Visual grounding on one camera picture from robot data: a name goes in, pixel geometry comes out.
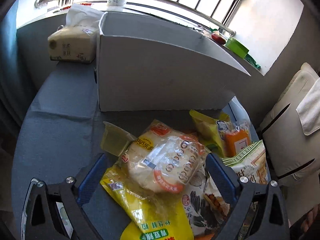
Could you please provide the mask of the smartphone with sticker case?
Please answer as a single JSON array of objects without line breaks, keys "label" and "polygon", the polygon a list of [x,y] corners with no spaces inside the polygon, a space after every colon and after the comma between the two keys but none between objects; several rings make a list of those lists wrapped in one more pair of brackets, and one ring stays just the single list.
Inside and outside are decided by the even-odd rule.
[{"label": "smartphone with sticker case", "polygon": [[48,185],[32,178],[21,215],[21,239],[71,239],[73,227],[63,209],[58,192],[49,192]]}]

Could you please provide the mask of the yellow chips bag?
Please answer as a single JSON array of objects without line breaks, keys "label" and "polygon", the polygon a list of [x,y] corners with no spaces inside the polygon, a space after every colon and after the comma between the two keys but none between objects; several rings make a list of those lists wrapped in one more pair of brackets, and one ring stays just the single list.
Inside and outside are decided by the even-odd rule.
[{"label": "yellow chips bag", "polygon": [[120,239],[194,239],[181,196],[149,193],[117,165],[106,170],[100,185],[131,219]]}]

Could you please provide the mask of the orange sausage package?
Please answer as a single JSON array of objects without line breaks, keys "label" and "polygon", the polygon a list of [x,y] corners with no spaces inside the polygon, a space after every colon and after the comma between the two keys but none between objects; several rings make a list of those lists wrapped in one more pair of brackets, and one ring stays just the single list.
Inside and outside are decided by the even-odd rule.
[{"label": "orange sausage package", "polygon": [[231,158],[252,143],[249,124],[246,121],[231,123],[225,132],[225,157]]}]

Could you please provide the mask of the white towel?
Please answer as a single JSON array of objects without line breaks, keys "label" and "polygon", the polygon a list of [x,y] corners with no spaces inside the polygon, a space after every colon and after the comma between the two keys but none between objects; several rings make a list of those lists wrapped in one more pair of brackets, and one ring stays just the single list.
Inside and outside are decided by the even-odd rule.
[{"label": "white towel", "polygon": [[296,108],[303,133],[313,134],[320,128],[320,80],[317,79]]}]

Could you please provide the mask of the green plastic bag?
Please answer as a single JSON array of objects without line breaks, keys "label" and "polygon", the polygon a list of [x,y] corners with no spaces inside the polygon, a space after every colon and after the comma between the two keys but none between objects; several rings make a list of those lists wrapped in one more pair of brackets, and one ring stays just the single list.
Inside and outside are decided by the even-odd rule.
[{"label": "green plastic bag", "polygon": [[253,67],[255,67],[256,69],[260,70],[261,66],[259,64],[257,64],[257,62],[255,61],[255,59],[253,59],[253,57],[251,57],[251,55],[247,54],[245,56],[245,60],[250,63]]}]

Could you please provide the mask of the small jelly cup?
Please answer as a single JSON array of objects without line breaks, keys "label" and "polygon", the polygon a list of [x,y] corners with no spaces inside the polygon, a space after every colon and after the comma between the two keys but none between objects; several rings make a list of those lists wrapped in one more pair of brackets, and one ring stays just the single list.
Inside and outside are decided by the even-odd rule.
[{"label": "small jelly cup", "polygon": [[102,150],[119,157],[131,142],[135,141],[137,138],[131,133],[123,130],[122,128],[110,123],[103,122],[105,130],[100,143]]}]

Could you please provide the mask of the long beige bread package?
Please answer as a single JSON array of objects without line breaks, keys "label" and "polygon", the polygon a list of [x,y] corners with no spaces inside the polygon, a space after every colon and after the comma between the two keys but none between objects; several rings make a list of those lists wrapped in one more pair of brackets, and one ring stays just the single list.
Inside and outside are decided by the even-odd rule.
[{"label": "long beige bread package", "polygon": [[262,140],[247,146],[234,157],[222,158],[222,162],[231,167],[239,178],[247,177],[258,184],[268,183],[266,151]]}]

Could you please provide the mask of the tape roll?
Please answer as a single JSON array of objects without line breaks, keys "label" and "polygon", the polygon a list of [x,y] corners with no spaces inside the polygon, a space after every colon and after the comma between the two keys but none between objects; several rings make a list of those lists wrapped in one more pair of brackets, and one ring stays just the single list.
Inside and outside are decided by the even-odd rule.
[{"label": "tape roll", "polygon": [[123,7],[126,4],[126,0],[108,0],[107,5],[109,7]]}]

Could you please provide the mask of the white cardboard box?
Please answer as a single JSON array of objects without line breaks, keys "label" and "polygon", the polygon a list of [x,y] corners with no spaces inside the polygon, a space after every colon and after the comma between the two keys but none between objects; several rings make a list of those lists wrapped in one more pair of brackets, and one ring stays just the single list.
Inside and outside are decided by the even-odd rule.
[{"label": "white cardboard box", "polygon": [[103,112],[221,109],[250,74],[198,31],[109,11],[99,22],[97,83]]}]

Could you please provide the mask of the round bread clear package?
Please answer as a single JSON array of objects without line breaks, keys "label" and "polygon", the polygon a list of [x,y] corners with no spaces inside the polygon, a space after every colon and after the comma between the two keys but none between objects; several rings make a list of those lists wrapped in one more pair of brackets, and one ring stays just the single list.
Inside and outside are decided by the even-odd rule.
[{"label": "round bread clear package", "polygon": [[120,156],[128,177],[154,193],[181,193],[209,153],[197,137],[153,120]]}]

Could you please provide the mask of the cream chair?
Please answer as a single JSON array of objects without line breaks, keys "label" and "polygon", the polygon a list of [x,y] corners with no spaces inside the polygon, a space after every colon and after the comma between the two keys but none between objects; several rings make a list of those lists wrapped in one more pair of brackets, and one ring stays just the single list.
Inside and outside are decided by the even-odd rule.
[{"label": "cream chair", "polygon": [[303,63],[260,124],[266,149],[282,186],[298,184],[319,171],[319,131],[305,135],[296,111],[318,78],[310,64]]}]

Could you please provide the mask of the yellow cracker bag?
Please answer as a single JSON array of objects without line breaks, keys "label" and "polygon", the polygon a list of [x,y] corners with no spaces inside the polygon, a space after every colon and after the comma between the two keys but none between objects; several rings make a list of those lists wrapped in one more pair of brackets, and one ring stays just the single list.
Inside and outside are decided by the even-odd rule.
[{"label": "yellow cracker bag", "polygon": [[231,129],[229,115],[221,112],[218,119],[214,119],[195,110],[190,110],[189,114],[199,134],[200,143],[221,158],[226,157],[225,134]]}]

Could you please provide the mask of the white ink-painting snack bag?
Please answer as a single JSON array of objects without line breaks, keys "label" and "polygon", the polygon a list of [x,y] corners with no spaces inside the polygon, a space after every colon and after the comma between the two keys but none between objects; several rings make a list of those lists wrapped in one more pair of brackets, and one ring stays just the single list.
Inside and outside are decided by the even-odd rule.
[{"label": "white ink-painting snack bag", "polygon": [[201,167],[182,193],[184,211],[195,238],[216,233],[225,220],[224,214],[206,198],[205,189],[209,182],[210,175]]}]

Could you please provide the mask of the tissue pack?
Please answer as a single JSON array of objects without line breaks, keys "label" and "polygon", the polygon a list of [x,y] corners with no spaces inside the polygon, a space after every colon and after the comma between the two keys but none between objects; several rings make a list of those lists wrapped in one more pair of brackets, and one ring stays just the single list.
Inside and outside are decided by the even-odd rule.
[{"label": "tissue pack", "polygon": [[50,59],[91,63],[96,55],[98,25],[103,14],[89,6],[73,4],[64,27],[48,37]]}]

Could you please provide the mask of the green plastic box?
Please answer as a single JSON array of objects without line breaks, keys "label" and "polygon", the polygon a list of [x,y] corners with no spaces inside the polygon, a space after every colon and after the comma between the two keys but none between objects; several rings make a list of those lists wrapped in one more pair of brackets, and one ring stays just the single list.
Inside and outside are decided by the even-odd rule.
[{"label": "green plastic box", "polygon": [[242,43],[240,43],[233,37],[229,37],[225,44],[225,47],[238,55],[241,59],[244,59],[249,52],[249,50]]}]

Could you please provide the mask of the red small object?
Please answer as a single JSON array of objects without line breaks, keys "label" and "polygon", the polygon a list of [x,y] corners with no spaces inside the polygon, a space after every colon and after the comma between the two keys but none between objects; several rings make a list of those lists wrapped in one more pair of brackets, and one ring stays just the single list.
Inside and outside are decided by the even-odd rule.
[{"label": "red small object", "polygon": [[220,45],[224,45],[226,43],[225,39],[216,33],[212,33],[211,37],[212,37],[213,41],[217,42]]}]

